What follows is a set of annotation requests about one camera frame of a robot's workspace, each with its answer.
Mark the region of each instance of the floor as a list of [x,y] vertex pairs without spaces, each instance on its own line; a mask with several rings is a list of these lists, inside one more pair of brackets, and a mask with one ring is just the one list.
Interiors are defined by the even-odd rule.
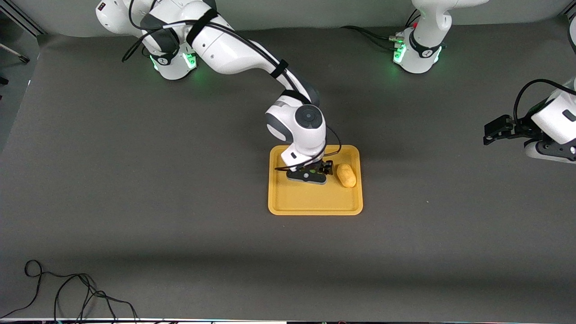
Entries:
[[28,82],[32,78],[38,53],[40,51],[36,38],[25,32],[6,15],[0,12],[0,42],[14,51],[27,56],[28,64],[0,50],[0,76],[8,79],[7,85],[0,85],[0,152],[4,150],[6,141],[18,114],[18,109]]
[[[200,62],[170,82],[140,54],[120,62],[133,37],[39,37],[0,156],[0,312],[29,302],[36,258],[90,273],[142,317],[575,323],[574,166],[530,159],[522,140],[482,143],[528,81],[573,76],[567,27],[454,26],[419,76],[355,31],[243,33],[313,84],[359,149],[354,217],[268,211],[280,143],[264,112],[283,89],[267,73]],[[534,86],[523,111],[550,93]],[[51,316],[61,283],[46,278],[15,316]],[[84,295],[67,287],[64,315]]]

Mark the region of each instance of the gray tabletop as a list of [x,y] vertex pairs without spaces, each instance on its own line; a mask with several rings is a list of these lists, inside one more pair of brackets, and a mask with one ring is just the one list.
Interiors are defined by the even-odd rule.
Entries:
[[[576,168],[526,157],[522,140],[482,145],[526,82],[573,76],[566,31],[456,26],[424,75],[350,30],[243,33],[315,85],[358,147],[355,217],[268,212],[279,143],[264,112],[282,87],[265,72],[201,63],[170,82],[139,53],[120,63],[131,37],[43,38],[2,154],[0,309],[27,304],[37,258],[142,317],[574,323]],[[14,316],[51,316],[60,283]],[[65,289],[64,315],[84,293]]]

